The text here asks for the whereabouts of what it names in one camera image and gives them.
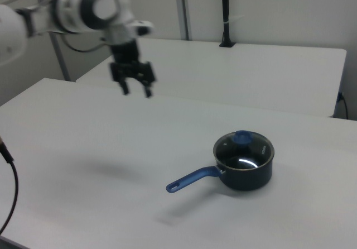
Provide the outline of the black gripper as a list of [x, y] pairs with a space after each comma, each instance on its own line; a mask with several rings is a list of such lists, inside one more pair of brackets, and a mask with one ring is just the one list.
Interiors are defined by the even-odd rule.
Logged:
[[117, 82], [124, 95], [129, 94], [127, 78], [133, 78], [143, 84], [146, 98], [152, 96], [151, 84], [156, 81], [150, 62], [139, 60], [139, 48], [135, 39], [120, 45], [110, 45], [114, 61], [110, 63], [112, 78]]

